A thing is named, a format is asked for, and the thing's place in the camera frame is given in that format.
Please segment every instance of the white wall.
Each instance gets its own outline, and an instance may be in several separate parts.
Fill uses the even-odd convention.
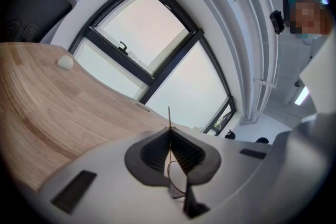
[[[256,142],[258,138],[265,137],[272,144],[279,133],[291,130],[281,122],[262,114],[256,124],[237,126],[232,131],[236,134],[236,140]]]

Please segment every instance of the window pane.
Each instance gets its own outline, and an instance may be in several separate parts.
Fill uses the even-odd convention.
[[[188,35],[181,22],[158,0],[126,0],[95,30],[150,74]]]
[[[111,59],[87,38],[74,53],[78,63],[100,82],[112,89],[137,99],[146,84]]]
[[[231,107],[228,105],[223,114],[219,117],[218,121],[214,124],[214,127],[217,130],[221,130],[224,128],[226,124],[226,120],[230,117],[231,115]]]
[[[226,92],[200,42],[165,80],[146,104],[173,122],[205,128],[223,106]]]
[[[212,129],[210,129],[206,134],[208,135],[216,135],[216,132]]]

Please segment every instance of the wooden tabletop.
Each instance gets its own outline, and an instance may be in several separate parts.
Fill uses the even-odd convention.
[[[0,44],[0,147],[13,176],[33,189],[94,146],[168,121],[97,81],[63,47]]]

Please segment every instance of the black slot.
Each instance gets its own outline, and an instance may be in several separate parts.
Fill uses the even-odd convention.
[[[257,159],[264,159],[266,157],[266,153],[264,152],[248,150],[247,148],[241,150],[240,153]]]
[[[50,202],[67,214],[71,214],[92,184],[97,174],[81,171],[53,200]]]

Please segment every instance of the white knob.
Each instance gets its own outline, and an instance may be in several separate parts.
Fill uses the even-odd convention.
[[[73,62],[74,61],[70,56],[63,55],[61,58],[58,59],[57,64],[64,69],[71,70],[74,65]]]

